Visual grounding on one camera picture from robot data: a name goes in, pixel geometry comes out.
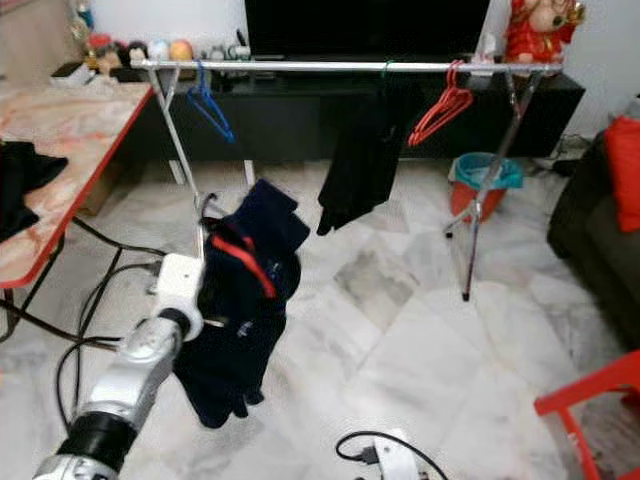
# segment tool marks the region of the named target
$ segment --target television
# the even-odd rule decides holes
[[[476,49],[490,0],[245,0],[256,57],[428,60]]]

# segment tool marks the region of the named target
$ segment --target marble floor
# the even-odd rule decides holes
[[[485,224],[472,300],[459,293],[464,229],[452,242],[448,162],[403,162],[391,200],[301,249],[303,276],[269,365],[266,401],[220,430],[199,426],[178,382],[162,387],[123,479],[367,480],[377,467],[336,457],[352,430],[402,428],[453,479],[581,478],[553,419],[533,410],[548,392],[622,354],[594,299],[545,242],[563,181],[527,177]],[[241,165],[196,165],[202,190],[232,210],[247,191]],[[317,226],[327,163],[258,165]],[[128,243],[193,252],[191,198],[165,165],[131,172],[89,221]],[[110,249],[76,227],[33,303],[65,329],[107,267]],[[125,261],[144,258],[127,254]],[[122,334],[152,298],[142,272],[112,282],[90,333]],[[0,346],[0,477],[31,478],[63,436],[53,373],[65,342],[22,322]],[[110,354],[88,351],[85,385]],[[70,378],[65,379],[69,392]],[[616,402],[580,412],[606,474],[640,465],[640,438]]]

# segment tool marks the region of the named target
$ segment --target clothes drying rack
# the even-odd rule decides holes
[[[194,196],[194,204],[196,210],[199,212],[201,209],[201,195],[198,187],[193,178],[193,172],[189,165],[189,160],[182,147],[180,141],[180,135],[176,130],[173,118],[171,117],[171,102],[175,95],[176,86],[178,84],[178,78],[181,70],[195,70],[200,67],[206,70],[215,70],[220,72],[342,72],[342,73],[358,73],[358,72],[386,72],[386,73],[444,73],[448,71],[452,65],[451,63],[402,63],[402,62],[289,62],[289,61],[246,61],[246,62],[234,62],[234,61],[171,61],[171,60],[136,60],[131,62],[133,68],[144,69],[149,74],[149,79],[153,90],[158,98],[158,103],[162,110],[171,140],[178,153],[178,160],[183,174],[183,178],[188,183]],[[522,119],[529,107],[531,98],[534,92],[540,84],[540,79],[545,74],[560,73],[562,71],[562,65],[559,64],[519,64],[519,63],[502,63],[502,64],[474,64],[466,63],[457,65],[456,69],[461,73],[503,73],[507,80],[507,88],[509,91],[509,102],[513,109],[513,116],[511,123],[509,124],[506,133],[502,139],[502,142],[498,148],[498,151],[491,161],[489,170],[482,182],[481,188],[478,191],[476,197],[469,203],[469,205],[458,214],[452,221],[444,228],[444,235],[446,238],[453,237],[453,229],[460,222],[466,218],[471,218],[471,242],[469,244],[469,259],[467,262],[467,272],[464,279],[464,285],[462,287],[462,299],[466,302],[469,301],[471,292],[471,282],[473,277],[473,270],[476,261],[476,251],[478,246],[478,235],[480,233],[480,220],[482,218],[482,204],[484,203],[487,195],[489,194],[491,185],[500,171],[500,164],[506,157],[509,148],[513,144],[516,134],[522,124]],[[165,94],[160,85],[158,78],[159,70],[173,70],[173,75],[169,83],[169,88]],[[515,82],[513,79],[514,74],[529,74],[527,85],[518,98]],[[255,181],[255,174],[253,170],[253,162],[249,159],[244,160],[245,176],[247,182],[251,185]],[[174,171],[174,175],[177,179],[180,178],[177,172]],[[198,228],[197,235],[198,253],[202,258],[204,256],[204,233],[201,228]]]

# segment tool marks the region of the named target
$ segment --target sofa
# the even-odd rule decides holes
[[[553,212],[547,240],[600,300],[622,342],[640,347],[640,231],[616,220],[604,134],[585,152]]]

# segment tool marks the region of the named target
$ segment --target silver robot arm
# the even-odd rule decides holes
[[[34,479],[118,478],[182,342],[202,329],[196,306],[202,270],[201,260],[176,254],[165,257],[152,317],[121,343],[74,418],[67,439],[56,455],[40,465]]]

